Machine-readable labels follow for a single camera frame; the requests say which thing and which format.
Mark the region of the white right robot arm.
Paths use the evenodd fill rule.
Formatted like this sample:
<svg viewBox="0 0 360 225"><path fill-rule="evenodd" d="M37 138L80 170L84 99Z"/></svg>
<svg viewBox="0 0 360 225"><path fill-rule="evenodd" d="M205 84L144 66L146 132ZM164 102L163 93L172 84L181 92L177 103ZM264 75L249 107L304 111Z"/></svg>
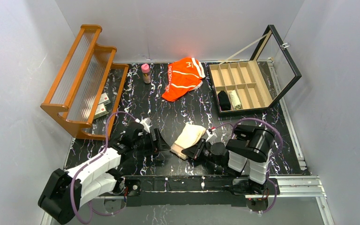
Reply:
<svg viewBox="0 0 360 225"><path fill-rule="evenodd" d="M227 144L210 143L200 140L181 152L194 160L203 159L222 167L225 173L238 177L249 163L249 180L264 185L267 181L267 170L271 148L274 144L274 133L267 128L236 125L235 138Z"/></svg>

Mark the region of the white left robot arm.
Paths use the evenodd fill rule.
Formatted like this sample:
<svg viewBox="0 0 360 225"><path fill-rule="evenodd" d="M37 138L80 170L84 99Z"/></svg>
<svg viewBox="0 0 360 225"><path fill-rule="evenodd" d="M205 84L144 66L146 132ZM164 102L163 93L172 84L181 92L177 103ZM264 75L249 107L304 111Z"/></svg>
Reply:
<svg viewBox="0 0 360 225"><path fill-rule="evenodd" d="M159 129L150 129L149 118L131 122L125 132L110 141L103 150L86 162L67 169L56 169L37 202L38 206L61 225L79 216L79 208L105 193L125 195L128 187L118 170L130 153L156 155L170 150Z"/></svg>

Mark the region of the beige boxer underwear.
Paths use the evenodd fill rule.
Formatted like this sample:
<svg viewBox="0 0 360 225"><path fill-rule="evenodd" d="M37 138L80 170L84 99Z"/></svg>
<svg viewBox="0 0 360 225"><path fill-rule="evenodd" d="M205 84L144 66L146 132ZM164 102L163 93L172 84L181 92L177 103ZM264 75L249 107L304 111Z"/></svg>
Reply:
<svg viewBox="0 0 360 225"><path fill-rule="evenodd" d="M182 150L195 145L205 132L206 129L202 126L186 123L181 134L171 146L170 151L180 159L186 160L187 155L183 154Z"/></svg>

